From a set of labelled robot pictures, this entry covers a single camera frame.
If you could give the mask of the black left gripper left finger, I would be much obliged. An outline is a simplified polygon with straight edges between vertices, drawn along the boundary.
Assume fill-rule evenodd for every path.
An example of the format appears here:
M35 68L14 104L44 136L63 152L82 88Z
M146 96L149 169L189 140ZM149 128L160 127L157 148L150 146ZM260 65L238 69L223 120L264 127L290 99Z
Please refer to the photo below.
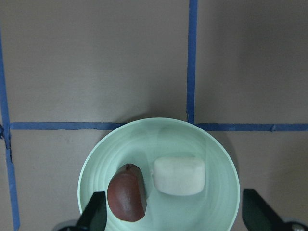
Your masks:
M79 218L78 231L104 231L107 223L105 191L94 192Z

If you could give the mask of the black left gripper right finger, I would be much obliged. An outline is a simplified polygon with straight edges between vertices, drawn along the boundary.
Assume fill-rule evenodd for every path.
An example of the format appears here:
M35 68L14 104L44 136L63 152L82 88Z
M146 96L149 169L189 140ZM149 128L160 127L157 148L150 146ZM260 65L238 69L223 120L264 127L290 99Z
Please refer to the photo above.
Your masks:
M243 190L242 218L249 231L287 231L278 214L254 189Z

